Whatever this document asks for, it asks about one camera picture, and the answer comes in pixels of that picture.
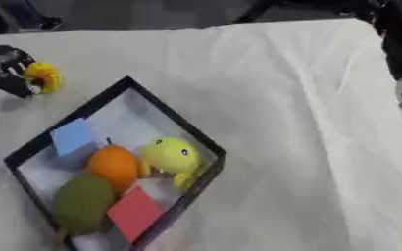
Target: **yellow toy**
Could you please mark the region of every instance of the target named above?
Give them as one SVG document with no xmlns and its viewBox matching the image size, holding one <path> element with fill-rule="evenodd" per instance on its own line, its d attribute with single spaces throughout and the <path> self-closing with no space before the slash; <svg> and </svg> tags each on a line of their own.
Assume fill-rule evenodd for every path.
<svg viewBox="0 0 402 251">
<path fill-rule="evenodd" d="M 40 78 L 44 81 L 41 94 L 49 94 L 58 90 L 63 84 L 61 73 L 55 66 L 49 63 L 31 63 L 24 72 L 25 79 Z"/>
<path fill-rule="evenodd" d="M 199 152 L 189 142 L 176 137 L 159 137 L 141 149 L 140 175 L 151 176 L 151 167 L 173 174 L 174 187 L 187 188 L 201 165 Z"/>
</svg>

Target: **green ball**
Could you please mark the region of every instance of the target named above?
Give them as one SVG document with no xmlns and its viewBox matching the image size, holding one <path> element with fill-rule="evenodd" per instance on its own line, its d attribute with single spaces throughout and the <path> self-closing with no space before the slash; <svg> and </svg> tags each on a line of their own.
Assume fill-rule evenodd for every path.
<svg viewBox="0 0 402 251">
<path fill-rule="evenodd" d="M 55 219 L 71 235 L 90 234 L 99 229 L 114 201 L 114 191 L 106 179 L 82 173 L 55 194 Z"/>
</svg>

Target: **box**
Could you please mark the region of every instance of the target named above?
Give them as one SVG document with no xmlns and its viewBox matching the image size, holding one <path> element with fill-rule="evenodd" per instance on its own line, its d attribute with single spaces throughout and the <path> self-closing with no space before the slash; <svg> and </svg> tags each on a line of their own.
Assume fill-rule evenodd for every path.
<svg viewBox="0 0 402 251">
<path fill-rule="evenodd" d="M 114 232 L 111 229 L 114 225 L 110 225 L 95 236 L 68 236 L 65 244 L 70 250 L 143 250 L 172 225 L 224 167 L 226 152 L 223 148 L 127 76 L 5 159 L 7 167 L 55 230 L 58 225 L 51 214 L 51 199 L 54 192 L 78 171 L 56 167 L 57 162 L 53 161 L 56 151 L 50 132 L 78 118 L 87 120 L 99 142 L 111 138 L 113 143 L 134 153 L 138 153 L 139 146 L 146 145 L 158 136 L 185 138 L 197 147 L 205 162 L 202 175 L 183 194 L 172 194 L 165 186 L 161 186 L 161 182 L 153 179 L 140 181 L 140 185 L 152 194 L 154 200 L 160 202 L 165 213 L 133 243 L 127 243 L 123 247 L 119 245 L 117 249 L 107 247 L 104 243 L 110 238 L 107 234 Z"/>
</svg>

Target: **plush toy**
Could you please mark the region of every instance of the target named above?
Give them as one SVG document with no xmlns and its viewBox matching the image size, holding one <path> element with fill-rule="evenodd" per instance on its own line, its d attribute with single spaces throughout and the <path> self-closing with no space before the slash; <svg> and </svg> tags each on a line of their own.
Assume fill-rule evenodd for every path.
<svg viewBox="0 0 402 251">
<path fill-rule="evenodd" d="M 53 211 L 60 232 L 86 235 L 98 230 L 114 201 L 115 193 L 107 180 L 90 173 L 79 174 L 54 197 Z"/>
<path fill-rule="evenodd" d="M 195 178 L 201 157 L 189 142 L 176 137 L 159 137 L 141 149 L 140 175 L 151 176 L 151 167 L 174 175 L 174 187 L 184 190 Z"/>
<path fill-rule="evenodd" d="M 24 72 L 25 79 L 41 79 L 41 94 L 49 94 L 58 90 L 63 84 L 61 73 L 49 63 L 31 63 Z"/>
<path fill-rule="evenodd" d="M 87 170 L 107 179 L 117 193 L 124 193 L 138 178 L 138 162 L 122 146 L 107 145 L 88 160 Z"/>
</svg>

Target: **white cloth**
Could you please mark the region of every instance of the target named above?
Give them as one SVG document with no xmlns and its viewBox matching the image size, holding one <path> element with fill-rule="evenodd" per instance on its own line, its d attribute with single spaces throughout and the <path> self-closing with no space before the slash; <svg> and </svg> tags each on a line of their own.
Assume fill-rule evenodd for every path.
<svg viewBox="0 0 402 251">
<path fill-rule="evenodd" d="M 0 35 L 65 87 L 0 92 L 0 161 L 131 75 L 228 152 L 224 172 L 148 250 L 402 250 L 402 114 L 380 39 L 354 20 L 205 30 Z M 53 233 L 0 166 L 0 250 Z"/>
</svg>

